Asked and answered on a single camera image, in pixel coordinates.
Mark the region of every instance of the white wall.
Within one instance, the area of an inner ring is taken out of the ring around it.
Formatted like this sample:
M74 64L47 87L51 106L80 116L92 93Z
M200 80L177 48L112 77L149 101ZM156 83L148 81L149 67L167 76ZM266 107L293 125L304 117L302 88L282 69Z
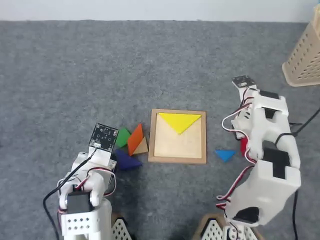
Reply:
M317 0L0 0L0 20L308 22Z

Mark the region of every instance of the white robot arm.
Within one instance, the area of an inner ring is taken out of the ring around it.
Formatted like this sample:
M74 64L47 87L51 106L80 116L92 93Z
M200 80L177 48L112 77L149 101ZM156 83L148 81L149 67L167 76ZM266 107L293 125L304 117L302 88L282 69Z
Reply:
M61 232L65 240L113 240L111 226L111 203L104 197L116 189L113 170L116 161L111 160L111 151L118 130L97 123L88 153L80 152L72 164L71 172L78 169L59 191L59 213ZM109 193L110 182L114 179L113 190Z
M233 83L243 108L231 121L230 132L237 139L248 137L245 154L253 165L248 167L252 170L247 180L219 200L227 200L220 203L227 222L256 227L276 216L301 186L300 157L290 134L286 99L258 90L248 76L236 77Z

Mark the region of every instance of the circuit board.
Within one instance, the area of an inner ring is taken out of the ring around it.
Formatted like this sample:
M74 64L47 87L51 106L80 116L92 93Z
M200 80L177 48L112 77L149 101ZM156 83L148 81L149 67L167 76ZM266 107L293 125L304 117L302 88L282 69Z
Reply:
M248 75L234 77L232 78L232 82L238 89L256 85L256 82Z
M116 128L96 123L89 146L111 153L114 149L118 132Z

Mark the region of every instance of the beige triangle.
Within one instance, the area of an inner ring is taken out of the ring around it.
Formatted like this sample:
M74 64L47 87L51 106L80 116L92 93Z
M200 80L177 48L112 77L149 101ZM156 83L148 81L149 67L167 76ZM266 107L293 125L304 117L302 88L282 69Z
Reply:
M134 150L133 154L143 154L148 152L148 145L146 137L142 139L142 141L139 143L139 145Z

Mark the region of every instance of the blue triangle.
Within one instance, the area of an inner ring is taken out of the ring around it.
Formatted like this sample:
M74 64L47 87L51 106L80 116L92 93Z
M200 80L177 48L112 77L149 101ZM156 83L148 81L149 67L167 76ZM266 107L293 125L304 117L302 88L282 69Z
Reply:
M116 165L120 170L128 170L142 166L142 163L135 158L129 156L121 149L115 150Z
M215 152L225 163L236 153L234 150L215 150Z

